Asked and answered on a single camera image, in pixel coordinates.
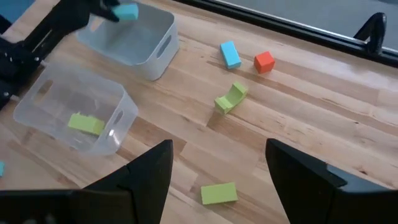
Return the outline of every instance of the green block in bin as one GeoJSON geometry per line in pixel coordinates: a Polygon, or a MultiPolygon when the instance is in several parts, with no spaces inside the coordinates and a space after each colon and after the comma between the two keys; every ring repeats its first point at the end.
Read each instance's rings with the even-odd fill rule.
{"type": "Polygon", "coordinates": [[[234,202],[238,200],[235,183],[201,187],[201,201],[204,205],[234,202]]]}
{"type": "Polygon", "coordinates": [[[105,128],[105,122],[93,116],[75,113],[70,117],[68,127],[86,133],[100,135],[105,128]]]}

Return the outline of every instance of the foam block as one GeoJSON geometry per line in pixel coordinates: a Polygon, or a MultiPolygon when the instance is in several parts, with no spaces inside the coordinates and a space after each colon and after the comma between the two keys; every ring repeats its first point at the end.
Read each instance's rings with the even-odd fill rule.
{"type": "Polygon", "coordinates": [[[4,174],[5,163],[0,161],[0,177],[4,174]]]}
{"type": "Polygon", "coordinates": [[[230,112],[236,105],[240,104],[246,97],[248,89],[239,82],[235,82],[229,89],[229,92],[222,97],[214,100],[216,108],[223,114],[230,112]]]}
{"type": "Polygon", "coordinates": [[[254,57],[254,66],[260,74],[270,72],[274,65],[275,60],[269,52],[264,52],[254,57]]]}
{"type": "Polygon", "coordinates": [[[238,200],[235,183],[218,184],[201,187],[201,201],[204,205],[238,200]]]}
{"type": "Polygon", "coordinates": [[[136,3],[120,4],[114,7],[112,11],[120,20],[138,19],[138,5],[136,3]]]}
{"type": "Polygon", "coordinates": [[[70,117],[68,127],[90,134],[100,135],[105,128],[105,122],[92,116],[75,113],[70,117]]]}
{"type": "Polygon", "coordinates": [[[242,62],[239,58],[238,52],[235,49],[234,42],[228,41],[220,45],[221,53],[223,54],[226,67],[228,69],[238,68],[242,62]]]}

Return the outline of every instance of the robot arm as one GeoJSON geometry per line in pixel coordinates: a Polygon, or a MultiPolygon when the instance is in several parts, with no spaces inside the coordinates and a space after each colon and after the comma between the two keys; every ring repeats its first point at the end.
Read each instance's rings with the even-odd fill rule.
{"type": "Polygon", "coordinates": [[[25,40],[10,43],[0,38],[0,110],[66,35],[87,26],[90,13],[119,22],[111,10],[118,4],[118,0],[61,0],[25,40]]]}

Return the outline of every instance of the blue block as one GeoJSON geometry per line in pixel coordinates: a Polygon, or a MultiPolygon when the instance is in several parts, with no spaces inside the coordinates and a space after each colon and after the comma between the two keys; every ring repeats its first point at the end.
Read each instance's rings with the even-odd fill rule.
{"type": "Polygon", "coordinates": [[[4,166],[5,166],[5,164],[0,161],[0,177],[2,177],[2,175],[4,173],[4,166]]]}
{"type": "Polygon", "coordinates": [[[138,19],[138,5],[136,3],[121,4],[114,7],[112,11],[120,20],[138,19]]]}
{"type": "Polygon", "coordinates": [[[238,68],[242,62],[239,59],[238,52],[235,49],[234,42],[228,41],[220,45],[221,53],[223,54],[226,67],[228,69],[238,68]]]}

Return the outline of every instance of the black metal bracket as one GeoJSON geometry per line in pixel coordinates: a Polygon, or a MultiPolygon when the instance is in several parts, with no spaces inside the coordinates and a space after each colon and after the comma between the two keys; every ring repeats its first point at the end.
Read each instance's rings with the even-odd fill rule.
{"type": "Polygon", "coordinates": [[[10,26],[11,22],[0,15],[0,34],[3,34],[10,26]]]}
{"type": "Polygon", "coordinates": [[[366,51],[369,54],[379,55],[382,52],[386,27],[386,15],[382,12],[377,12],[365,22],[360,30],[354,35],[354,38],[362,41],[370,38],[369,42],[366,44],[366,51]]]}

